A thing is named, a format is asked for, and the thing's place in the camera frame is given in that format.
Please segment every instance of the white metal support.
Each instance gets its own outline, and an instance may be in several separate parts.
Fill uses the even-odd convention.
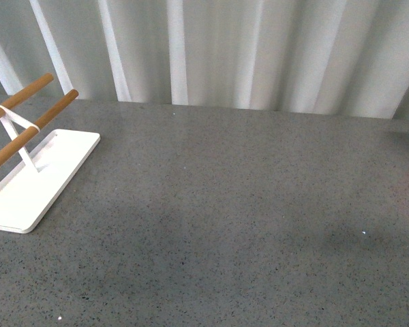
[[[15,122],[16,124],[20,125],[21,127],[24,128],[29,128],[30,126],[33,126],[36,128],[38,131],[40,131],[39,127],[30,121],[26,120],[25,118],[21,117],[19,114],[16,114],[15,112],[7,109],[6,107],[3,107],[0,105],[0,108],[3,109],[5,112],[5,115],[0,118],[0,121],[5,128],[7,134],[11,138],[11,140],[14,140],[18,136],[18,132],[15,129],[15,126],[12,122]],[[32,159],[29,156],[29,153],[27,152],[26,147],[22,147],[18,153],[21,156],[21,159],[24,161],[27,167],[29,167],[30,170],[34,172],[38,172],[38,169],[36,168],[35,164],[33,163]]]

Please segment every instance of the white stand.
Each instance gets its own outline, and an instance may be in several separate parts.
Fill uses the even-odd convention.
[[[20,153],[24,161],[0,182],[0,230],[32,231],[99,141],[97,133],[56,129],[30,155]]]

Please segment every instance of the white base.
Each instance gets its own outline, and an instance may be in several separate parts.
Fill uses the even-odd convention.
[[[100,141],[97,133],[56,129],[0,182],[0,230],[32,231]]]

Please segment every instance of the curtain fold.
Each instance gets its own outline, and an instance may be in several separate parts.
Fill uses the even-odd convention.
[[[1,0],[0,93],[409,119],[409,0]]]

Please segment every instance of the wooden rod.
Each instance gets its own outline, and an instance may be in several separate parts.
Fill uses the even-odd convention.
[[[52,80],[53,80],[53,75],[50,73],[47,73],[41,76],[40,78],[38,78],[36,81],[27,85],[23,90],[15,93],[9,99],[3,101],[1,105],[7,109],[12,109],[13,107],[19,105],[23,101],[29,99],[32,95],[37,93],[40,89],[45,87]],[[5,115],[4,110],[0,108],[0,118],[3,117],[4,115]]]
[[[79,92],[72,89],[70,92],[64,95],[52,108],[48,109],[36,122],[40,129],[43,129],[49,122],[52,121],[66,106],[68,106],[74,99],[77,98]]]
[[[62,99],[60,99],[51,109],[43,114],[36,122],[40,129],[52,121],[66,106],[68,106],[78,96],[76,90],[71,90]],[[38,130],[33,126],[25,129],[17,138],[9,142],[0,150],[0,166],[3,165],[10,157],[17,153],[24,145],[28,143]]]

